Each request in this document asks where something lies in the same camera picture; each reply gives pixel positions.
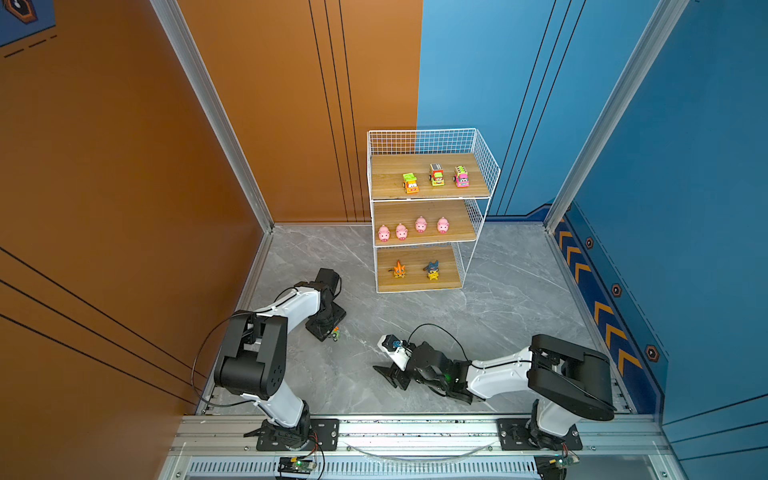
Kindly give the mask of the pink pig toy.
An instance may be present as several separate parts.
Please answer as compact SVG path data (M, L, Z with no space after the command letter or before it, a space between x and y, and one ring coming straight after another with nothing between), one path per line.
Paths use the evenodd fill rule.
M388 242L390 240L391 232L386 225L381 225L377 232L377 238L380 242Z
M425 233L428 227L428 222L423 216L420 216L416 219L414 227L418 233Z
M398 224L395 229L395 234L398 240L405 241L408 237L408 229L403 224Z

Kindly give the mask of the green toy car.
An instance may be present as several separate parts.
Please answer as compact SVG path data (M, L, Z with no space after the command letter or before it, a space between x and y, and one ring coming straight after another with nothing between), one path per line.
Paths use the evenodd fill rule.
M445 185L445 174L441 164L432 163L430 165L429 181L432 187Z

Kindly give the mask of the pink toy truck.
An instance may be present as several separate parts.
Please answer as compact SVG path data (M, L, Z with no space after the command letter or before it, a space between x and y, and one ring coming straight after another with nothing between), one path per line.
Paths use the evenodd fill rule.
M453 182L457 188L467 188L470 186L469 175L463 165L458 165L455 167Z

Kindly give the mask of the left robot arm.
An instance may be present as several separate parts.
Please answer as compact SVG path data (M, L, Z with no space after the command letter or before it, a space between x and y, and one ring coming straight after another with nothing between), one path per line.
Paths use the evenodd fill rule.
M240 310L227 326L213 366L213 382L266 416L245 437L257 437L267 449L299 450L315 440L307 402L284 382L289 333L303 325L323 342L338 335L346 311L336 303L339 274L321 268L313 281L285 289L275 301L255 311Z

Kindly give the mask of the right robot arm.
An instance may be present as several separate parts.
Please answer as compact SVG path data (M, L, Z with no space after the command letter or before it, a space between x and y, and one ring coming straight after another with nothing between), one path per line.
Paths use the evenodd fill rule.
M520 391L538 394L529 420L501 425L499 434L513 449L578 450L578 421L615 417L609 358L553 336L537 334L528 348L492 360L451 360L426 341L416 345L393 334L381 337L378 347L391 364L374 370L396 389L415 382L467 404Z

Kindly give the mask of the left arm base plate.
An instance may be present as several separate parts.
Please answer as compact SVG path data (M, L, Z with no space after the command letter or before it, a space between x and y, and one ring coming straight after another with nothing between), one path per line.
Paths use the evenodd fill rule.
M244 434L244 437L255 437L258 451L303 452L312 450L316 446L315 441L318 441L324 452L333 452L338 446L339 427L340 421L336 418L300 420L292 428L276 426L264 420L258 429Z

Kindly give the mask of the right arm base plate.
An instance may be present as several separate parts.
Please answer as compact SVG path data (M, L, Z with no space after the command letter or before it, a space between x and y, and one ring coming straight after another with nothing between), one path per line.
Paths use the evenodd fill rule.
M563 437L541 431L531 419L505 417L496 420L497 436L503 451L580 451L581 436L572 425Z

